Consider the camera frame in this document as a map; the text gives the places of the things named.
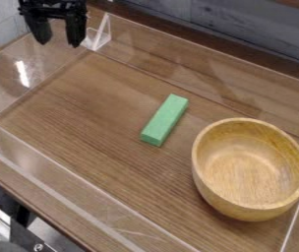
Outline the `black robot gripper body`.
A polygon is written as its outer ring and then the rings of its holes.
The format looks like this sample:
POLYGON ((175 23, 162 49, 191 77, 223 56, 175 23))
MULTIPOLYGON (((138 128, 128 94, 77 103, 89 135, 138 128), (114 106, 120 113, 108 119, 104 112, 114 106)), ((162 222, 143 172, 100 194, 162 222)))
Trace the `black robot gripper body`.
POLYGON ((64 19, 67 16, 87 16, 87 0, 19 0, 19 11, 35 18, 64 19))

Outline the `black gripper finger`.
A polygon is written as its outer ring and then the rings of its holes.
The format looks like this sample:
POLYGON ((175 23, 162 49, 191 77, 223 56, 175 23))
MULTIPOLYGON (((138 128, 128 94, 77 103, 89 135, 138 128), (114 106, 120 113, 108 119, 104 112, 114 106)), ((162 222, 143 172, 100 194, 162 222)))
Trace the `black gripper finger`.
POLYGON ((87 36, 87 16, 68 14, 65 17, 65 33, 68 43, 77 47, 87 36))
POLYGON ((51 30, 48 18, 25 16, 25 21, 37 42, 40 44, 47 44, 52 37, 52 30, 51 30))

